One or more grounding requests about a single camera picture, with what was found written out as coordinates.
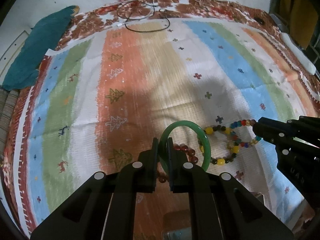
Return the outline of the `green jade bangle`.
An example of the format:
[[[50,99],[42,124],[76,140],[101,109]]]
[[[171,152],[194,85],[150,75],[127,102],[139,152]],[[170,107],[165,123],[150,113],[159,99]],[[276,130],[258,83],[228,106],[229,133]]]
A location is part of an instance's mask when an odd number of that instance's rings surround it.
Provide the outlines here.
[[[199,125],[197,125],[196,123],[192,122],[192,121],[187,121],[187,120],[181,120],[181,121],[176,121],[173,122],[172,124],[170,124],[162,133],[160,140],[159,140],[159,147],[161,150],[164,150],[167,143],[167,139],[169,138],[170,133],[181,126],[185,126],[188,127],[190,129],[192,129],[196,134],[197,137],[200,139],[200,141],[202,142],[202,146],[203,146],[203,150],[204,150],[204,156],[203,156],[203,162],[202,162],[202,169],[206,172],[208,170],[208,167],[210,165],[210,159],[211,159],[211,147],[210,147],[210,143],[208,140],[207,135],[205,134],[205,132],[200,128]]]

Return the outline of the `colourful striped blanket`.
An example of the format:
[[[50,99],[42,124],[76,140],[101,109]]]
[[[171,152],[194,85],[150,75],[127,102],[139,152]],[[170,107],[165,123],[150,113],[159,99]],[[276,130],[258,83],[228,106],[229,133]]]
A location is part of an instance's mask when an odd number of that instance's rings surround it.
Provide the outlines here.
[[[223,0],[120,0],[78,12],[35,85],[19,91],[3,158],[1,203],[32,232],[93,173],[119,172],[173,122],[208,133],[208,172],[229,172],[288,228],[306,201],[276,168],[255,120],[319,116],[315,67],[268,14]],[[170,133],[200,166],[190,128]]]

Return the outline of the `striped beige cushion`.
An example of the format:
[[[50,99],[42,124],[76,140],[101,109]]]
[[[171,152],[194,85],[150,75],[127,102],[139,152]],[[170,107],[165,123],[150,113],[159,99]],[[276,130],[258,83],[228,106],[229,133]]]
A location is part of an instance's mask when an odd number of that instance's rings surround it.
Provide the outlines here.
[[[18,96],[19,91],[17,90],[8,92],[1,88],[1,158],[3,158],[9,125],[11,123]]]

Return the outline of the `teal cloth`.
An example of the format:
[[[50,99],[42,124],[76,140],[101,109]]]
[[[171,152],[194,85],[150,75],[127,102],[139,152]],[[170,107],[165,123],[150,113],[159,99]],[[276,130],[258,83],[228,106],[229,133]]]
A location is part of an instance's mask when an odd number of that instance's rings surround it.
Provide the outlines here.
[[[52,13],[35,24],[20,53],[11,64],[2,82],[7,91],[33,86],[39,75],[39,66],[47,50],[55,49],[72,18],[79,12],[71,5]]]

